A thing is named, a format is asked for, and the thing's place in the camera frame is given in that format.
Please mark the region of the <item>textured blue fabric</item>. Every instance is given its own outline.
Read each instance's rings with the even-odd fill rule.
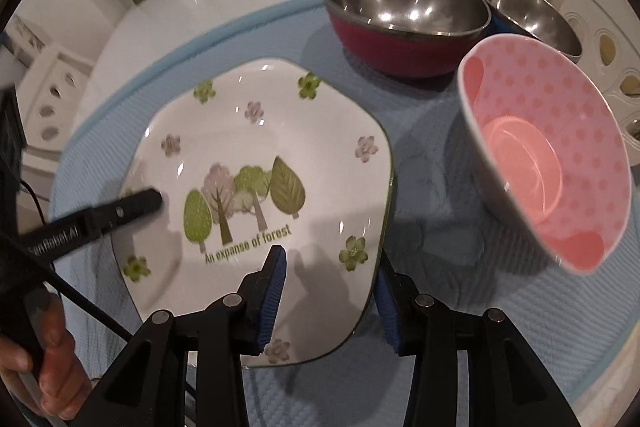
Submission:
[[[68,143],[52,215],[115,197],[139,137],[165,103],[203,78],[259,57],[287,58],[314,71],[386,130],[397,183],[385,248],[398,271],[455,309],[504,309],[570,400],[594,382],[638,319],[636,203],[620,246],[594,275],[570,275],[535,254],[478,198],[455,85],[437,91],[433,82],[399,82],[370,71],[344,53],[321,0],[296,0],[217,28],[133,79]],[[140,325],[109,239],[56,267],[127,328]],[[73,305],[66,311],[81,360],[92,377],[100,375],[121,343]],[[355,334],[332,354],[246,372],[252,425],[402,425],[413,365],[393,354],[370,306]],[[460,371],[466,372],[463,364]],[[464,403],[459,415],[467,415]]]

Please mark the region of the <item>finger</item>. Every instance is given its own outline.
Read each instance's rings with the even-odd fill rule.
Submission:
[[[12,371],[27,373],[31,370],[31,357],[11,339],[0,335],[0,365]]]
[[[40,406],[50,415],[57,416],[71,405],[83,386],[90,387],[89,378],[79,360],[76,359],[58,395],[56,397],[44,395]]]
[[[31,409],[38,416],[44,416],[44,413],[40,410],[40,407],[29,394],[29,391],[25,388],[20,376],[15,371],[7,371],[0,369],[0,377],[4,381],[5,386],[11,393],[25,406]]]
[[[57,397],[71,372],[76,355],[76,341],[71,333],[65,331],[58,347],[47,347],[40,372],[40,389],[50,397]]]
[[[78,391],[78,393],[74,396],[71,403],[62,410],[62,412],[60,413],[60,418],[62,418],[63,420],[72,420],[73,418],[75,418],[91,391],[91,383],[83,384],[80,388],[80,391]]]
[[[50,295],[49,306],[42,318],[42,334],[48,346],[58,347],[65,336],[65,311],[58,296]]]

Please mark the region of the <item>square plate with floral design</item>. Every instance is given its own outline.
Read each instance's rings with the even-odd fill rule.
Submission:
[[[155,187],[160,214],[118,230],[113,250],[142,319],[203,310],[287,251],[261,366],[336,349],[369,301],[392,158],[376,120],[279,58],[204,80],[152,119],[122,193]]]

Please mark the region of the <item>bowl rim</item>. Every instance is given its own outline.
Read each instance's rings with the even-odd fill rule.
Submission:
[[[502,38],[502,39],[504,39],[504,38],[508,38],[508,39],[531,39],[531,37],[527,37],[526,35],[519,35],[519,34],[514,34],[514,33],[495,34],[495,35],[489,36],[489,37],[487,37],[485,39],[482,39],[461,60],[459,66],[458,66],[458,68],[456,70],[456,87],[458,88],[458,97],[459,97],[459,100],[460,100],[460,107],[461,107],[461,111],[462,111],[463,120],[465,121],[465,125],[466,125],[466,128],[469,131],[469,134],[471,135],[471,139],[475,143],[475,146],[478,147],[479,153],[482,156],[482,158],[484,159],[484,161],[486,162],[486,165],[488,166],[488,169],[491,172],[491,174],[498,181],[504,181],[502,175],[500,174],[500,169],[498,169],[498,166],[495,164],[494,158],[492,157],[492,154],[491,154],[491,151],[489,150],[489,147],[487,146],[487,144],[484,142],[484,139],[482,138],[482,129],[480,127],[480,124],[476,121],[476,117],[474,116],[474,112],[473,112],[473,107],[472,107],[471,103],[469,102],[468,96],[466,94],[465,86],[463,85],[463,76],[464,76],[463,67],[466,64],[466,62],[468,61],[468,59],[474,55],[474,53],[476,52],[476,50],[480,46],[485,45],[485,43],[487,41],[500,39],[500,38]],[[569,63],[571,63],[571,65],[575,68],[575,70],[577,70],[578,74],[581,74],[584,78],[587,79],[588,82],[593,84],[593,86],[595,87],[596,92],[598,93],[599,97],[607,105],[607,108],[609,109],[609,116],[611,117],[611,119],[613,121],[616,121],[616,118],[613,115],[613,111],[609,107],[609,103],[607,103],[607,100],[604,98],[603,94],[598,89],[598,86],[596,86],[593,83],[593,81],[590,79],[590,77],[586,73],[584,73],[584,71],[582,71],[575,63],[573,63],[571,61],[571,59],[569,59],[568,57],[565,57],[564,54],[562,54],[560,51],[556,50],[554,47],[549,46],[548,44],[546,44],[546,42],[542,42],[539,39],[534,39],[534,40],[539,42],[541,45],[546,46],[547,48],[549,48],[553,52],[561,54],[562,58],[564,58],[564,60],[567,60]],[[626,153],[626,147],[624,147],[624,139],[623,139],[623,155],[625,156],[626,164],[628,165],[628,155]],[[575,266],[573,266],[571,263],[569,263],[569,261],[564,259],[560,254],[558,254],[555,251],[551,250],[551,248],[546,245],[546,242],[542,239],[542,237],[538,233],[538,230],[536,229],[536,226],[532,224],[532,222],[529,220],[529,217],[527,217],[527,215],[521,209],[521,207],[519,206],[519,204],[517,203],[517,201],[515,200],[513,195],[510,192],[505,192],[505,197],[509,201],[509,203],[512,206],[512,208],[514,208],[514,210],[516,212],[516,215],[518,216],[518,219],[520,220],[520,222],[525,225],[525,227],[527,229],[527,232],[534,238],[534,240],[538,244],[538,246],[540,248],[542,248],[542,250],[550,258],[552,258],[563,269],[567,270],[570,273],[574,273],[574,274],[580,275],[580,276],[590,275],[590,274],[594,273],[602,265],[602,263],[604,263],[604,261],[606,261],[606,259],[609,257],[609,255],[611,255],[615,251],[615,249],[618,247],[618,245],[620,245],[620,242],[622,241],[622,238],[625,235],[626,227],[628,227],[628,222],[629,222],[629,219],[631,218],[631,202],[632,202],[633,197],[634,197],[634,189],[633,189],[634,185],[633,185],[633,182],[632,182],[632,179],[631,179],[631,169],[627,169],[627,170],[628,170],[629,201],[628,201],[628,204],[626,205],[626,217],[625,217],[626,225],[625,225],[625,228],[623,228],[620,231],[620,233],[618,234],[618,237],[613,242],[613,245],[609,248],[608,252],[606,251],[606,254],[602,258],[602,260],[593,269],[587,269],[587,270],[578,269]]]
[[[337,16],[341,20],[345,22],[352,23],[353,25],[358,26],[359,28],[368,29],[371,31],[375,31],[377,33],[382,33],[384,35],[393,36],[393,37],[402,37],[405,39],[415,40],[415,41],[425,41],[431,39],[447,39],[447,38],[474,38],[480,36],[491,23],[491,9],[486,0],[480,0],[486,9],[487,19],[478,28],[474,28],[472,30],[466,30],[464,32],[419,32],[416,30],[412,30],[407,26],[402,25],[392,25],[393,28],[385,28],[384,26],[379,26],[377,24],[371,24],[367,22],[366,17],[362,15],[355,15],[350,12],[345,12],[341,10],[338,4],[334,0],[324,0],[324,6],[326,7],[329,14]]]
[[[523,26],[520,25],[519,22],[517,22],[516,20],[512,19],[511,17],[509,17],[506,13],[501,12],[498,8],[496,8],[495,6],[493,6],[489,0],[483,0],[485,3],[487,3],[487,5],[489,6],[489,10],[496,10],[499,14],[500,17],[504,17],[505,19],[507,19],[511,24],[513,24],[514,26],[516,26],[516,28],[518,28],[520,31],[524,32],[523,35],[525,37],[530,37],[532,39],[536,39],[539,42],[542,42],[543,44],[546,44],[549,47],[553,47],[550,44],[547,44],[545,41],[543,41],[539,36],[534,35],[533,33],[529,32],[527,29],[523,28]],[[554,12],[556,12],[559,16],[562,17],[562,20],[564,20],[564,22],[567,23],[567,25],[569,26],[569,28],[571,28],[571,25],[568,23],[568,21],[564,18],[564,16],[548,1],[548,0],[541,0],[542,2],[544,2],[547,6],[549,6]],[[582,43],[580,42],[580,39],[578,38],[578,35],[575,33],[575,30],[573,28],[571,28],[572,32],[574,32],[574,36],[576,41],[578,42],[578,44],[580,45],[580,54],[579,55],[573,55],[571,53],[567,53],[564,52],[562,50],[558,50],[556,48],[554,48],[556,51],[560,52],[562,55],[564,55],[565,57],[569,58],[569,60],[571,60],[574,64],[576,64],[578,62],[578,60],[580,60],[582,58],[582,54],[584,53],[584,47],[582,46]]]

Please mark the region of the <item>metal rim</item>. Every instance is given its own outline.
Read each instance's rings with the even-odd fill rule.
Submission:
[[[478,28],[473,30],[467,30],[465,32],[417,32],[412,30],[411,28],[407,28],[406,26],[394,25],[393,29],[384,28],[382,26],[378,26],[375,24],[369,24],[365,22],[365,18],[361,15],[354,15],[349,12],[345,12],[341,10],[338,4],[333,0],[324,0],[324,5],[327,10],[333,15],[339,17],[342,20],[346,20],[347,22],[358,26],[359,28],[375,31],[377,33],[381,33],[383,35],[393,36],[393,37],[403,37],[405,39],[417,40],[417,41],[425,41],[431,39],[441,39],[441,38],[464,38],[464,37],[475,37],[481,35],[482,32],[488,28],[491,23],[491,9],[486,0],[480,0],[482,4],[484,4],[484,8],[487,13],[487,20]]]
[[[491,9],[491,7],[493,7],[494,9],[496,9],[496,10],[497,10],[497,8],[496,8],[495,6],[493,6],[491,3],[489,3],[489,0],[483,0],[483,1],[487,4],[487,6],[490,6],[490,9]],[[554,12],[556,12],[559,16],[561,16],[561,17],[562,17],[562,20],[563,20],[564,22],[566,22],[566,19],[562,16],[562,14],[561,14],[558,10],[556,10],[556,8],[554,8],[554,6],[553,6],[553,5],[552,5],[548,0],[541,0],[541,1],[542,1],[542,2],[544,2],[544,3],[545,3],[549,8],[551,8],[551,9],[552,9]],[[523,31],[523,32],[524,32],[524,34],[525,34],[526,36],[532,37],[532,38],[534,38],[534,39],[536,39],[536,40],[538,40],[538,41],[542,42],[543,44],[546,44],[547,46],[551,46],[551,44],[548,44],[548,42],[543,41],[539,36],[534,35],[533,33],[531,33],[531,32],[529,32],[529,31],[527,31],[526,29],[524,29],[524,28],[520,25],[520,23],[518,23],[517,21],[515,21],[514,19],[512,19],[511,17],[509,17],[506,13],[500,12],[500,15],[501,15],[502,17],[504,17],[505,19],[507,19],[507,20],[508,20],[510,23],[512,23],[514,26],[517,26],[521,31]],[[564,52],[564,51],[562,51],[562,50],[558,50],[558,48],[556,48],[555,46],[551,46],[551,47],[552,47],[553,49],[555,49],[555,50],[559,51],[559,52],[560,52],[562,55],[564,55],[565,57],[569,58],[569,59],[570,59],[570,60],[575,64],[578,60],[580,60],[580,58],[582,57],[582,54],[584,53],[584,49],[583,49],[583,47],[582,47],[582,43],[580,42],[580,39],[578,38],[578,35],[575,35],[575,39],[578,41],[578,44],[580,44],[580,55],[574,55],[574,54],[571,54],[571,53]]]

